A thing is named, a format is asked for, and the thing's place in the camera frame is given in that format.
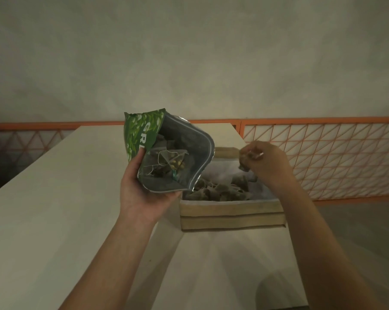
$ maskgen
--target person's left hand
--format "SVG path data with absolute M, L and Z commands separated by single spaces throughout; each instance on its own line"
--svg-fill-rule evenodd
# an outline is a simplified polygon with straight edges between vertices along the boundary
M 145 149 L 140 148 L 125 169 L 120 187 L 120 218 L 142 226 L 154 226 L 181 192 L 154 193 L 137 179 Z

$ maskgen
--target hand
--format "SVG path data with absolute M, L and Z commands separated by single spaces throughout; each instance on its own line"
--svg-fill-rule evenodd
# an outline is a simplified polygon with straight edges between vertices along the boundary
M 145 149 L 140 148 L 125 169 L 120 187 L 120 218 L 141 226 L 154 226 L 181 192 L 154 193 L 146 190 L 137 179 Z
M 296 182 L 286 153 L 279 147 L 263 141 L 253 141 L 240 150 L 239 161 L 277 195 L 285 185 Z

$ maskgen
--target pile of tea bags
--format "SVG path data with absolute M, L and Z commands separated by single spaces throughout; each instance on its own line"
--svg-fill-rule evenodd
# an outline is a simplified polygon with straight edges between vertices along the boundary
M 171 177 L 178 181 L 184 169 L 190 167 L 187 150 L 176 149 L 174 140 L 166 140 L 158 134 L 156 142 L 147 152 L 141 164 L 143 175 L 153 177 Z
M 249 182 L 244 175 L 232 177 L 231 184 L 213 183 L 203 177 L 197 181 L 194 192 L 187 193 L 184 200 L 201 201 L 244 201 L 249 200 Z

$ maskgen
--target metal grid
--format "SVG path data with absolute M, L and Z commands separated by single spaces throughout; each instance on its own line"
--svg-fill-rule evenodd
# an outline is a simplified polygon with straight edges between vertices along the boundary
M 0 131 L 0 178 L 8 181 L 23 171 L 73 130 Z
M 243 138 L 286 152 L 314 200 L 389 195 L 389 123 L 247 125 Z

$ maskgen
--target forearm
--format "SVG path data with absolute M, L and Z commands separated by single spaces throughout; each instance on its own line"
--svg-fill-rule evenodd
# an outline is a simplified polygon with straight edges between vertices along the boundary
M 296 180 L 276 192 L 311 309 L 382 309 Z
M 122 309 L 152 229 L 119 218 L 60 310 Z

